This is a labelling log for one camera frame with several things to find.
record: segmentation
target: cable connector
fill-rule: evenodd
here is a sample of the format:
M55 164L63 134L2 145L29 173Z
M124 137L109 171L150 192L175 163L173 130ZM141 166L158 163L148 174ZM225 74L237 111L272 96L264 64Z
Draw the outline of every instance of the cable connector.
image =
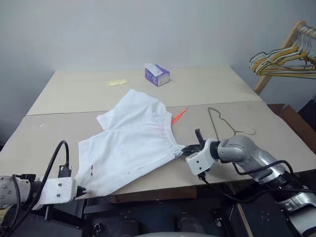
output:
M16 175L16 177L20 179L26 179L29 180L30 182L35 181L36 175L35 174L21 174L21 175Z
M200 180L202 180L202 181L204 181L204 182L206 181L205 172L202 172L202 173L198 174L197 176L198 176L198 178L199 178Z
M65 177L71 177L71 166L67 164L60 165L59 172L58 172L58 178L65 178Z

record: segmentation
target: white fabric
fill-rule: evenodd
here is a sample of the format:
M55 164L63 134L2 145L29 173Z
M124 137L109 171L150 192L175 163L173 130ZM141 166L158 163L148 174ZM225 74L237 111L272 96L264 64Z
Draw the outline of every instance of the white fabric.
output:
M163 71L160 70L156 65L152 63L145 63L144 64L145 68L147 68L155 77L163 74Z
M184 147L173 137L164 104L133 89L97 120L105 131L79 142L76 176L78 185L96 196L111 194L166 164Z

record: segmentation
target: black cable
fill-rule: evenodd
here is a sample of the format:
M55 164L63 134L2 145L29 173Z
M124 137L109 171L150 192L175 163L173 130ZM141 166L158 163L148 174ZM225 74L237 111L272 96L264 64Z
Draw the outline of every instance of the black cable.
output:
M268 164L266 166L263 166L263 167L260 167L260 168L257 168L257 169L253 169L253 170L250 170L250 171L247 171L247 172L240 172L238 170L238 168L237 168L235 163L233 163L233 166L234 166L237 174L239 174L239 175L246 175L246 174L253 174L253 173L256 173L256 172L259 172L259 171L266 170L267 168L270 168L270 167L275 166L275 165L280 164L280 163L286 164L286 166L288 167L290 173L292 175L294 175L293 168L291 167L291 165L286 160L277 160L277 161L275 161L275 162L273 162L271 164Z
M46 181L47 181L47 179L48 179L49 173L50 173L50 171L51 171L51 169L52 169L52 167L53 167L53 164L54 164L54 162L55 162L55 160L56 160L57 154L58 154L58 152L59 152L59 150L60 150L60 148L61 148L61 146L62 146L63 144L65 144L65 148L66 148L66 164L69 165L69 149L68 149L68 144L67 144L66 141L61 141L61 142L58 144L58 146L56 147L56 149L55 149L55 151L54 151L54 153L53 153L53 156L52 156L51 159L50 159L50 162L49 162L48 167L47 167L47 169L46 169L46 172L45 172L45 174L44 174L43 180L42 180L42 182L41 182L41 184L40 184L40 188L39 188L38 192L36 193L36 196L34 197L34 199L33 199L32 203L30 204L29 208L23 213L23 216L21 217L21 219L20 219L20 220L17 222L17 224L12 228L13 231L16 230L16 229L20 226L20 224L21 224L21 223L26 219L26 217L30 214L30 212L32 211L32 208L35 206L35 204L39 201L40 195L41 195L41 193L42 193L42 191L43 191L43 188L44 188L44 186L45 186L45 183L46 183Z
M258 199L263 194L272 193L272 192L285 192L285 193L304 192L304 193L314 193L314 194L316 194L315 190L310 190L310 189L269 189L269 190L260 191L257 194L255 194L254 196L252 196L251 198L238 199L238 198L235 198L235 197L225 193L224 191L214 187L213 185L211 185L210 183L207 182L205 177L200 177L200 179L202 181L204 181L209 187L212 187L213 189L215 189L216 191L220 192L221 194L223 194L224 196L228 197L229 199L237 201L237 202L240 202L240 203L245 203L245 204L254 202L256 199Z
M66 141L62 140L59 144L64 144L65 145L65 148L66 148L66 163L65 163L65 165L68 167L69 166L69 148L68 148L68 143Z
M16 193L16 200L17 200L17 204L16 204L16 209L15 209L15 215L14 218L10 224L10 228L12 228L19 216L20 213L20 208L21 208L21 194L20 194L20 189L18 186L18 182L16 181L16 175L13 174L12 175L12 179L13 179L13 183L14 183L14 187L15 187L15 193Z

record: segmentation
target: purple tissue box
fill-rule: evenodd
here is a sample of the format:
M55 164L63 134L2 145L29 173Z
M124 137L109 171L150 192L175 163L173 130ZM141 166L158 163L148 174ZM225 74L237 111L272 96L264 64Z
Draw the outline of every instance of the purple tissue box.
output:
M151 83L153 83L155 86L161 86L169 82L170 72L164 68L159 67L158 64L155 64L155 66L162 71L162 74L154 76L154 74L151 71L145 68L145 78Z

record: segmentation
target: yellow object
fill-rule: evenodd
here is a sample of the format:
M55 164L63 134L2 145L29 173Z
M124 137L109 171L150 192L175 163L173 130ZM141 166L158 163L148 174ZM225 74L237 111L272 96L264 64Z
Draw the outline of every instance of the yellow object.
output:
M0 221L4 220L4 217L6 215L6 213L8 212L8 210L11 208L12 206L9 206L7 208L4 209L0 209Z
M107 81L107 87L124 85L124 84L127 84L127 83L128 83L128 80L126 80L126 79L109 80L109 81Z

